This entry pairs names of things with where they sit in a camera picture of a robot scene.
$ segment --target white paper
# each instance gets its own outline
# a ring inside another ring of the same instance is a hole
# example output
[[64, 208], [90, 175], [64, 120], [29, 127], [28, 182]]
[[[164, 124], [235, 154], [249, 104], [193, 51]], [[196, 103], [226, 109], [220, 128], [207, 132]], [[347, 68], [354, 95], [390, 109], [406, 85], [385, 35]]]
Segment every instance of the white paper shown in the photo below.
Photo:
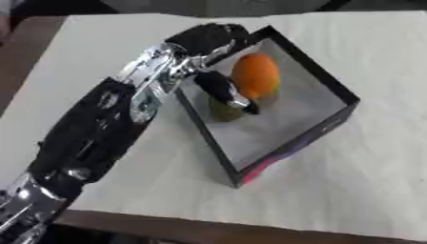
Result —
[[[0, 186], [75, 101], [139, 51], [208, 19], [158, 14], [71, 17], [0, 119]], [[427, 17], [313, 13], [226, 19], [267, 24], [358, 94], [350, 120], [234, 190], [171, 99], [100, 182], [71, 206], [125, 214], [427, 239]]]
[[208, 94], [194, 83], [183, 86], [183, 92], [210, 134], [238, 171], [346, 107], [344, 102], [270, 39], [221, 61], [213, 70], [229, 76], [234, 63], [251, 52], [268, 54], [280, 73], [277, 91], [258, 103], [260, 115], [245, 114], [230, 122], [218, 122], [212, 116]]

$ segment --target robotic forearm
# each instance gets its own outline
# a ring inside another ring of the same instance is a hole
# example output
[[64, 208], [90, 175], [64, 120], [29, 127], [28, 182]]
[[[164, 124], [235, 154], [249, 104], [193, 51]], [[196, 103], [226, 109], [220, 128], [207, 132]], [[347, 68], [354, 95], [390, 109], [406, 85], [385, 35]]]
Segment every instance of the robotic forearm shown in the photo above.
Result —
[[193, 79], [218, 101], [258, 113], [227, 77], [206, 70], [247, 37], [238, 25], [196, 26], [143, 51], [93, 88], [39, 143], [27, 171], [0, 193], [0, 244], [35, 243], [84, 185], [102, 178], [126, 153], [182, 81]]

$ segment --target metallic robot arm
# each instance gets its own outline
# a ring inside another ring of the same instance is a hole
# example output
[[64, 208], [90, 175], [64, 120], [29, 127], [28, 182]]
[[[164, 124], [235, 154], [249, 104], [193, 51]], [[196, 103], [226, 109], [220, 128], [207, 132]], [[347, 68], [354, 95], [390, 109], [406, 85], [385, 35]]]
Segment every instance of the metallic robot arm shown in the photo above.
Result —
[[238, 25], [196, 26], [143, 51], [93, 88], [39, 143], [27, 171], [0, 192], [0, 244], [37, 242], [83, 187], [126, 153], [181, 82], [193, 79], [218, 101], [258, 113], [227, 77], [206, 70], [247, 37]]

